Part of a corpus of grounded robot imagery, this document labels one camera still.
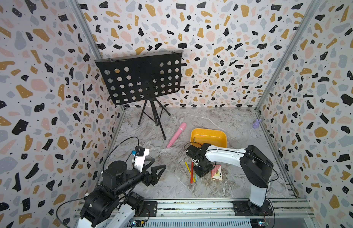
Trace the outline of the second left robot arm base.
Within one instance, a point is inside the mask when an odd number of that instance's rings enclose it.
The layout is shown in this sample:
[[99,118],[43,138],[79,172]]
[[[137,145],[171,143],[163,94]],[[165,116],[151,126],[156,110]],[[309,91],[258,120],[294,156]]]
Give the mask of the second left robot arm base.
[[157,201],[145,201],[144,197],[131,192],[108,228],[143,228],[150,218],[156,217],[157,206]]

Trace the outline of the red sleeved hex key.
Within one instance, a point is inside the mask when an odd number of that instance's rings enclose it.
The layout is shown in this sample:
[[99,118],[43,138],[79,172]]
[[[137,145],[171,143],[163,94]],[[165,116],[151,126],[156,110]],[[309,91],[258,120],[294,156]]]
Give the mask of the red sleeved hex key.
[[190,172],[190,176],[191,176],[191,179],[190,179],[191,183],[195,183],[193,167],[194,167],[194,163],[191,162],[191,165],[190,165],[190,168],[189,168],[189,172]]

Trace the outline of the yellow sleeved hex key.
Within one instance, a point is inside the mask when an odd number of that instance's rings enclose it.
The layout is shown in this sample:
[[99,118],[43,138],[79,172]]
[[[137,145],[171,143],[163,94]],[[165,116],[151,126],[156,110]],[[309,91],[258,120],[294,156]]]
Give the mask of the yellow sleeved hex key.
[[194,182],[194,178],[193,178],[193,175],[192,175],[192,173],[191,173],[191,171],[190,171],[190,168],[189,168],[189,166],[188,166],[188,164],[187,164],[186,161],[185,161],[185,165],[186,165],[187,170],[188,170],[188,172],[189,172],[189,174],[190,174],[190,182],[192,183],[192,182]]

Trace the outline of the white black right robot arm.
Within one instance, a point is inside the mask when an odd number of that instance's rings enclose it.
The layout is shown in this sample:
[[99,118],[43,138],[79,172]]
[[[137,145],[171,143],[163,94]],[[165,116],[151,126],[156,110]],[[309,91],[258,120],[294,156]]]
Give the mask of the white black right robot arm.
[[230,149],[204,143],[201,147],[188,146],[186,155],[194,162],[193,170],[198,177],[206,176],[219,162],[242,168],[251,183],[247,208],[252,215],[263,212],[273,163],[257,147]]

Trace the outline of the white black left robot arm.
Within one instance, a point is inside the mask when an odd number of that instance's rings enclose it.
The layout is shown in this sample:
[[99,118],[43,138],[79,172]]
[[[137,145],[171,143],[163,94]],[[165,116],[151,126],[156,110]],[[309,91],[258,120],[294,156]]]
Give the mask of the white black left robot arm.
[[147,159],[148,164],[140,171],[129,169],[125,161],[114,161],[102,173],[102,182],[86,198],[80,211],[78,228],[123,228],[126,225],[142,227],[145,220],[134,221],[134,217],[150,218],[157,202],[151,206],[144,197],[133,189],[143,183],[145,186],[156,185],[166,165],[153,166],[154,159]]

